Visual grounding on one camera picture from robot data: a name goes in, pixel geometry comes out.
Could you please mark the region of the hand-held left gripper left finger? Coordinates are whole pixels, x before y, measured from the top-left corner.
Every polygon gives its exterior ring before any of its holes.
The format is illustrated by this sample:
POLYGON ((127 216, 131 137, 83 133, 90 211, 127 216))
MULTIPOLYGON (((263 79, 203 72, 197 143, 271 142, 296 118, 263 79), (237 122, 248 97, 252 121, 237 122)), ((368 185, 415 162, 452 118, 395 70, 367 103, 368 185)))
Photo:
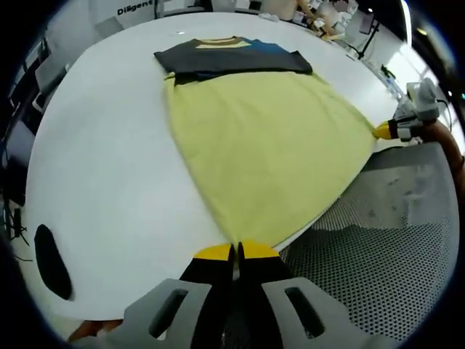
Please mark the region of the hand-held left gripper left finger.
POLYGON ((235 250, 197 252, 181 277, 168 278, 124 312, 124 348, 218 348, 230 306, 235 250))

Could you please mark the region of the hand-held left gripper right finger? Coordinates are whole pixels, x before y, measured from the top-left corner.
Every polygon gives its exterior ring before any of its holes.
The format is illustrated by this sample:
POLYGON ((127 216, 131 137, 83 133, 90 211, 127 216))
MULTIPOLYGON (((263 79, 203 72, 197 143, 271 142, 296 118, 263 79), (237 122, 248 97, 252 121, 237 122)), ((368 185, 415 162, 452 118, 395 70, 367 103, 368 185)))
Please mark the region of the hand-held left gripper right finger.
POLYGON ((238 244, 238 266, 251 341, 257 348, 362 348, 365 332, 346 308, 307 278, 294 278, 279 253, 238 244))

